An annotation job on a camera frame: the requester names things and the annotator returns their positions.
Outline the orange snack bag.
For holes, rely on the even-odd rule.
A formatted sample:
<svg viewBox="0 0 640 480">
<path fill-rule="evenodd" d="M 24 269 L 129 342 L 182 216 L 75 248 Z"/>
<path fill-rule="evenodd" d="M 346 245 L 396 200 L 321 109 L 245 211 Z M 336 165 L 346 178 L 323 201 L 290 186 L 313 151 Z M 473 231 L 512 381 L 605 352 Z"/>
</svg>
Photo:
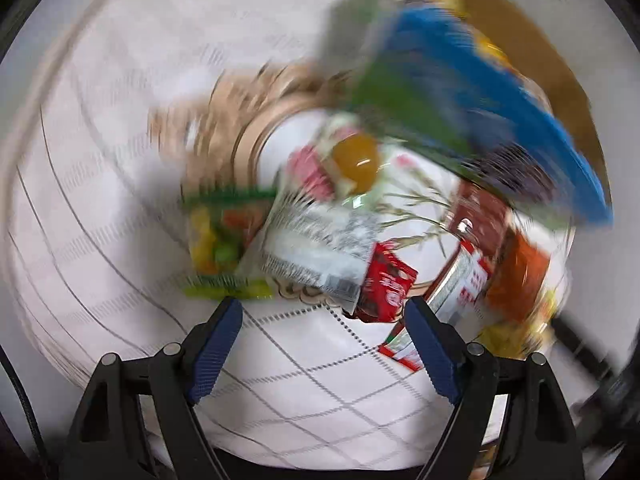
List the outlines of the orange snack bag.
<svg viewBox="0 0 640 480">
<path fill-rule="evenodd" d="M 534 310 L 549 263 L 548 252 L 532 244 L 521 231 L 511 231 L 486 290 L 488 307 L 507 321 L 524 323 Z"/>
</svg>

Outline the yellow jelly cup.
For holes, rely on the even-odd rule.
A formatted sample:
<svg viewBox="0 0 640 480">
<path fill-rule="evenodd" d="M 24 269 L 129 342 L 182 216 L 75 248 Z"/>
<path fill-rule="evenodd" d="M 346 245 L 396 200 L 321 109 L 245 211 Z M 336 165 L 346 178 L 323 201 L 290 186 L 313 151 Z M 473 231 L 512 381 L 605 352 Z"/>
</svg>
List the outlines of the yellow jelly cup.
<svg viewBox="0 0 640 480">
<path fill-rule="evenodd" d="M 375 184 L 381 155 L 378 141 L 367 133 L 354 133 L 334 145 L 331 159 L 343 179 L 352 182 L 350 194 L 364 194 Z"/>
</svg>

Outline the green fruit candy bag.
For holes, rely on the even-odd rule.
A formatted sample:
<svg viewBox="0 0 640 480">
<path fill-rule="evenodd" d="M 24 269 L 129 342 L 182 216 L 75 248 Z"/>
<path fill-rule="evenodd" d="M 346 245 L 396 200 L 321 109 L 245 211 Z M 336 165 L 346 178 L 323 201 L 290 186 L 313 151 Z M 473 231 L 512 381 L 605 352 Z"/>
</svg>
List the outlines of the green fruit candy bag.
<svg viewBox="0 0 640 480">
<path fill-rule="evenodd" d="M 190 297 L 219 300 L 266 299 L 271 287 L 264 278 L 251 278 L 241 262 L 262 229 L 275 188 L 199 186 L 182 193 L 186 238 L 193 274 L 184 292 Z"/>
</svg>

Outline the yellow egg snack bag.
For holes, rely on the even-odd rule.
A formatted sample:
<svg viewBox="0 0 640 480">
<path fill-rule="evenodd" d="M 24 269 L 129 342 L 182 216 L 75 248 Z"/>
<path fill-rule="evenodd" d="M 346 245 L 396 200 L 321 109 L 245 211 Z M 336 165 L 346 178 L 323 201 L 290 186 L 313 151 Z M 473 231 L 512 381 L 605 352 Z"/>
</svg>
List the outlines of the yellow egg snack bag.
<svg viewBox="0 0 640 480">
<path fill-rule="evenodd" d="M 551 320 L 557 310 L 555 292 L 546 289 L 524 322 L 500 321 L 486 326 L 476 341 L 499 358 L 525 360 L 530 354 L 551 347 L 554 341 Z"/>
</svg>

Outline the red white spicy snack packet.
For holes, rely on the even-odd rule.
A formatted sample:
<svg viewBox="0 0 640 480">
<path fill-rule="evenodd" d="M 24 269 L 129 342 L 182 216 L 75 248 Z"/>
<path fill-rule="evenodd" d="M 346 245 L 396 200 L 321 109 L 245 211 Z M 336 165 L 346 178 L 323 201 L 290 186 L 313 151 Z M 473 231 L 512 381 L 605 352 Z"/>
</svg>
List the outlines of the red white spicy snack packet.
<svg viewBox="0 0 640 480">
<path fill-rule="evenodd" d="M 491 276 L 489 260 L 467 240 L 459 243 L 442 272 L 423 295 L 426 304 L 440 322 L 455 326 L 476 303 Z M 412 372 L 424 367 L 405 323 L 400 321 L 378 353 L 394 360 Z"/>
</svg>

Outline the white grey snack packet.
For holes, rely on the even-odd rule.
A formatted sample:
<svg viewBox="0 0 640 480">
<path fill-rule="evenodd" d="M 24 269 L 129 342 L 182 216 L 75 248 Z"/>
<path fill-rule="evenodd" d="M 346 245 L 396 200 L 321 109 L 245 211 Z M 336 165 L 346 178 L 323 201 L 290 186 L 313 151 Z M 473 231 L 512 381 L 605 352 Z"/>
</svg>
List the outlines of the white grey snack packet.
<svg viewBox="0 0 640 480">
<path fill-rule="evenodd" d="M 240 265 L 251 278 L 319 289 L 348 313 L 356 310 L 380 226 L 367 196 L 378 178 L 367 193 L 350 194 L 352 182 L 331 159 L 334 145 L 354 133 L 367 133 L 360 119 L 337 112 L 288 155 L 270 213 Z"/>
</svg>

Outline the brown cardboard box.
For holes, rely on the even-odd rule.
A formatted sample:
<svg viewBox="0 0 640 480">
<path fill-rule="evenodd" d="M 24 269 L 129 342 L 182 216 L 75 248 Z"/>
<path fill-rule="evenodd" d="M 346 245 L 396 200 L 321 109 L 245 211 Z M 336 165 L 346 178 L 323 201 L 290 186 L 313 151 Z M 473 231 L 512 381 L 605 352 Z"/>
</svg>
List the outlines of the brown cardboard box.
<svg viewBox="0 0 640 480">
<path fill-rule="evenodd" d="M 585 91 L 510 0 L 337 0 L 321 59 L 379 136 L 546 226 L 612 222 Z"/>
</svg>

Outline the red chocolate snack bag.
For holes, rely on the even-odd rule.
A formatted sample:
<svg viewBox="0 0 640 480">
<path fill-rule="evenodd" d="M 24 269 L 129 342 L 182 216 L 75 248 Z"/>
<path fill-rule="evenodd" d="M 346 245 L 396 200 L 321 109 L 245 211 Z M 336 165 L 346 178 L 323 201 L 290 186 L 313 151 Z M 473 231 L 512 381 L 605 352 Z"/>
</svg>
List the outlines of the red chocolate snack bag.
<svg viewBox="0 0 640 480">
<path fill-rule="evenodd" d="M 416 282 L 418 272 L 401 261 L 388 247 L 376 243 L 355 310 L 366 323 L 393 323 Z"/>
</svg>

